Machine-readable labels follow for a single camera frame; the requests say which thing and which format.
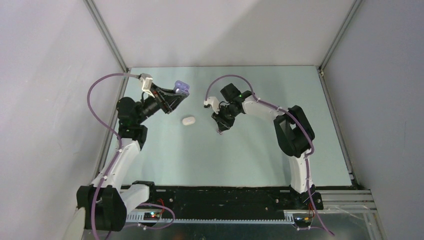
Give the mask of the blue round disc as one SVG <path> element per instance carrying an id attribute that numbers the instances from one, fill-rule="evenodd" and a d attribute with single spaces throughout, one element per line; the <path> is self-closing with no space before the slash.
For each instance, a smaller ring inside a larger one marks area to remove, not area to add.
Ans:
<path id="1" fill-rule="evenodd" d="M 184 94 L 184 95 L 187 95 L 188 96 L 190 94 L 189 93 L 189 89 L 190 89 L 190 86 L 187 83 L 183 82 L 183 81 L 177 80 L 174 83 L 173 91 L 176 94 Z"/>

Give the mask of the white earbud charging case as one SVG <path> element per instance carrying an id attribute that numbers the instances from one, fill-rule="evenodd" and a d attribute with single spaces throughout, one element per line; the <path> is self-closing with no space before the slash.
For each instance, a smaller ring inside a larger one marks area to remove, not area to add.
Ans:
<path id="1" fill-rule="evenodd" d="M 183 118 L 183 119 L 181 120 L 181 123 L 182 123 L 184 126 L 192 125 L 192 124 L 194 124 L 195 122 L 196 122 L 196 118 L 195 118 L 194 116 L 187 116 L 187 117 L 185 117 L 185 118 Z"/>

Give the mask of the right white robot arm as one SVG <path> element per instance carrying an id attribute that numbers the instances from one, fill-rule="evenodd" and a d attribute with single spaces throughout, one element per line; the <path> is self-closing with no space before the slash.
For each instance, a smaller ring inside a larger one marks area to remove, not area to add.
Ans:
<path id="1" fill-rule="evenodd" d="M 250 90 L 240 92 L 232 83 L 226 85 L 220 93 L 224 102 L 208 95 L 203 102 L 205 108 L 212 108 L 212 118 L 217 124 L 218 132 L 229 130 L 236 117 L 241 114 L 256 116 L 272 123 L 279 148 L 290 157 L 290 187 L 295 191 L 290 196 L 291 204 L 297 209 L 308 206 L 311 196 L 307 191 L 313 182 L 306 160 L 314 152 L 312 141 L 315 133 L 303 109 L 298 105 L 282 109 L 262 101 Z"/>

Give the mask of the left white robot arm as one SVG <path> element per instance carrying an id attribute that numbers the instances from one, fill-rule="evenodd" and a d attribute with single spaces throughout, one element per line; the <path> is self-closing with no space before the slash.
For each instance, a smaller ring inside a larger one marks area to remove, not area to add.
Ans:
<path id="1" fill-rule="evenodd" d="M 148 128 L 143 122 L 158 111 L 173 112 L 189 96 L 189 85 L 176 81 L 173 89 L 155 84 L 147 91 L 146 99 L 135 101 L 122 97 L 116 103 L 118 130 L 117 149 L 110 161 L 88 186 L 81 186 L 76 193 L 78 208 L 85 209 L 86 230 L 118 232 L 124 228 L 127 215 L 142 204 L 153 208 L 158 194 L 150 186 L 132 184 L 121 192 L 124 178 L 147 140 Z"/>

